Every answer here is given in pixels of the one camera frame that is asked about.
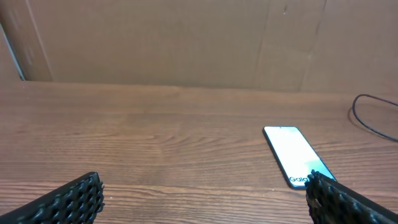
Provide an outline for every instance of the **curved black cord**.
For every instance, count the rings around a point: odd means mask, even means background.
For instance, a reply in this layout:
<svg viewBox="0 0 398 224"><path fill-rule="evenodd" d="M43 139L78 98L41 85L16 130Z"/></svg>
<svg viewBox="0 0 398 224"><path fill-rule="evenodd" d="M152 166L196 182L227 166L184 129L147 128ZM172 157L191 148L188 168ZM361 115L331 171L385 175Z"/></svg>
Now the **curved black cord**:
<svg viewBox="0 0 398 224"><path fill-rule="evenodd" d="M373 131L374 133L379 134L379 135L381 135L381 136L383 136L383 137L385 137L385 138L387 138L387 139L390 139L390 140L393 140L393 141L397 141L397 142L398 142L398 138L391 137L391 136L389 136L389 135L386 135L386 134L384 134L384 133L382 133L382 132L380 132L380 131L378 131L378 130L372 128L372 127L370 127L369 125L367 125L365 122L363 122L363 121L358 117L358 115L356 114L355 105L356 105L356 101L357 101L358 98L360 98L361 96L367 96L367 97L370 97L370 98L373 98L373 99L376 99L376 100L380 100L380 101L383 101L383 102L386 102L386 103L390 103L390 104L392 104L392 105L394 105L394 106L398 106L398 103L394 103L394 102L392 102L392 101L385 100L385 99L382 99L382 98L379 98L379 97L376 97L376 96L372 96L372 95L368 95L368 94L359 94L359 95L354 99L354 101L353 101L353 114L354 114L355 118L356 118L365 128L368 128L369 130Z"/></svg>

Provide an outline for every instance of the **wooden table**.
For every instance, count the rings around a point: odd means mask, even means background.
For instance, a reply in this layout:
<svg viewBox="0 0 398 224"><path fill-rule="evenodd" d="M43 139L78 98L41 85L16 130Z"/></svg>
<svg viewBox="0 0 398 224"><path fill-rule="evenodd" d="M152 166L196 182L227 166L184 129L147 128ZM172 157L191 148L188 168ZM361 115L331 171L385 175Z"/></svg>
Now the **wooden table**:
<svg viewBox="0 0 398 224"><path fill-rule="evenodd" d="M96 223L310 223L265 125L299 127L342 184L398 212L398 143L349 120L354 97L10 83L0 88L0 214L93 170L105 183ZM363 116L397 134L398 110L381 109L364 104Z"/></svg>

